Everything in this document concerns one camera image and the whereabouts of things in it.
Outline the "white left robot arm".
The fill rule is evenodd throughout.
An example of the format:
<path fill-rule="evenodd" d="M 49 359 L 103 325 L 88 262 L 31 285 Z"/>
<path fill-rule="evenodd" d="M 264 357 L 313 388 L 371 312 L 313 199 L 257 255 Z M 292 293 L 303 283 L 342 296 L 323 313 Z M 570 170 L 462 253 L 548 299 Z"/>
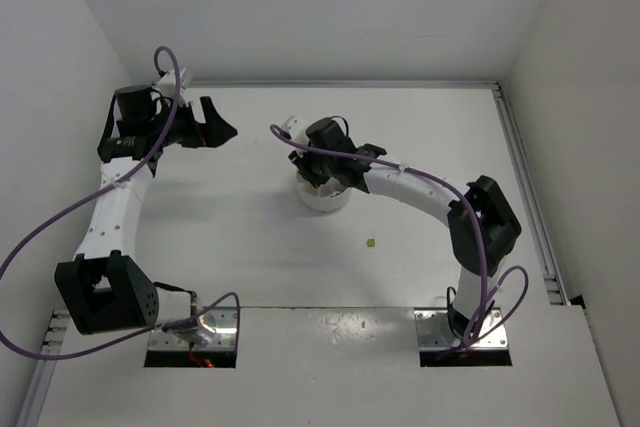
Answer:
<path fill-rule="evenodd" d="M 204 120 L 192 106 L 171 109 L 170 97 L 149 86 L 117 90 L 98 145 L 101 184 L 87 233 L 73 260 L 61 262 L 55 284 L 78 331 L 84 335 L 147 327 L 159 314 L 156 286 L 135 261 L 142 203 L 155 178 L 162 147 L 217 148 L 237 130 L 200 100 Z"/>

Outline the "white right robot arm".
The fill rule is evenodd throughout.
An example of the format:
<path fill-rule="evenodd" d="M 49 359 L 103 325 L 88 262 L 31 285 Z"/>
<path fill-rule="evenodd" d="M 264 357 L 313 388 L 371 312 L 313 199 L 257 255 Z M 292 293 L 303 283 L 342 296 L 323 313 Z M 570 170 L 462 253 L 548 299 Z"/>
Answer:
<path fill-rule="evenodd" d="M 447 308 L 449 329 L 464 344 L 478 339 L 477 321 L 492 307 L 501 264 L 522 232 L 498 183 L 487 176 L 434 181 L 398 165 L 382 147 L 356 146 L 347 122 L 332 117 L 314 123 L 291 117 L 282 129 L 297 145 L 289 159 L 297 170 L 297 194 L 311 209 L 339 210 L 358 190 L 397 200 L 447 227 L 461 267 Z"/>

